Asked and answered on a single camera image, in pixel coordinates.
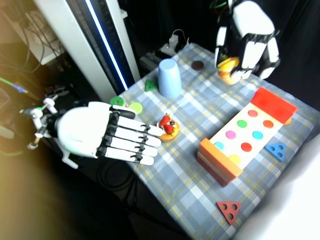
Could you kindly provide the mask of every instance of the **triangular block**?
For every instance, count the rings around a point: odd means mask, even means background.
[[[158,88],[158,84],[154,81],[151,81],[150,79],[147,79],[145,81],[145,86],[144,86],[144,91],[145,92],[149,92],[153,89],[157,89]]]
[[[239,208],[241,207],[241,202],[218,201],[216,204],[218,205],[228,223],[230,225],[233,225],[237,218]]]
[[[285,160],[286,145],[284,143],[266,145],[265,149],[267,149],[268,152],[275,156],[279,161],[283,162]]]

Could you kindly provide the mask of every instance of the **yellow dot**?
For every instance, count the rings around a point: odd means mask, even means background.
[[[238,165],[239,163],[241,163],[241,159],[238,155],[232,154],[229,156],[229,159],[231,160],[231,162],[233,162],[235,165]]]

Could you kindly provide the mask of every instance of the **blue triangle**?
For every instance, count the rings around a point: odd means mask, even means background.
[[[279,161],[283,162],[285,160],[286,145],[284,143],[266,145],[265,148]]]

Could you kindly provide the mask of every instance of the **red triangle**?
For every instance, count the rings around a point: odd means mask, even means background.
[[[216,204],[218,205],[228,223],[230,225],[233,225],[237,218],[239,208],[241,207],[241,202],[218,201]]]

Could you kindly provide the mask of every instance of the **strawberry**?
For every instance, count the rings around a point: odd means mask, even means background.
[[[168,125],[168,124],[164,125],[163,127],[167,134],[172,134],[175,129],[172,125]]]
[[[165,115],[160,123],[159,123],[159,127],[163,127],[165,124],[167,124],[168,122],[170,122],[170,117],[168,115]]]

